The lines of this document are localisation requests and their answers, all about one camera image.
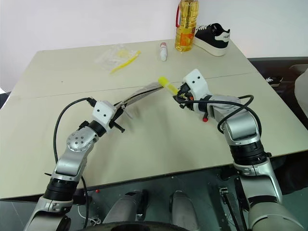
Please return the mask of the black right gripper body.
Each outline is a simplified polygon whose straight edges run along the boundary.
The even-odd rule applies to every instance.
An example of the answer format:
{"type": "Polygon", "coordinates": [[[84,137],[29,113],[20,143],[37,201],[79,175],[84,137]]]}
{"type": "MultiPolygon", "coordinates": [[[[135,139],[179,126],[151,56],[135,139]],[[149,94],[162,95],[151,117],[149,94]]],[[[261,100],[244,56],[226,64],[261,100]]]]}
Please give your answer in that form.
{"type": "Polygon", "coordinates": [[[193,95],[190,92],[190,87],[188,86],[187,83],[183,83],[180,87],[180,90],[178,91],[178,94],[185,97],[185,100],[181,100],[181,101],[193,101],[193,95]]]}

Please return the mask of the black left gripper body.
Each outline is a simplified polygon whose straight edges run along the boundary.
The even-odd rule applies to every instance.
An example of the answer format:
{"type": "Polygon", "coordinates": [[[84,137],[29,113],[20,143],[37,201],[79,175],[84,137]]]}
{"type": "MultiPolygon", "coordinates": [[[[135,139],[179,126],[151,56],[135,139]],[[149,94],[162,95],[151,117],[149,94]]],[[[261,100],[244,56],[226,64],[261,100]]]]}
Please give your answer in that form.
{"type": "Polygon", "coordinates": [[[109,128],[121,128],[117,123],[116,120],[121,116],[121,109],[117,109],[113,117],[111,118],[109,122],[109,128]]]}

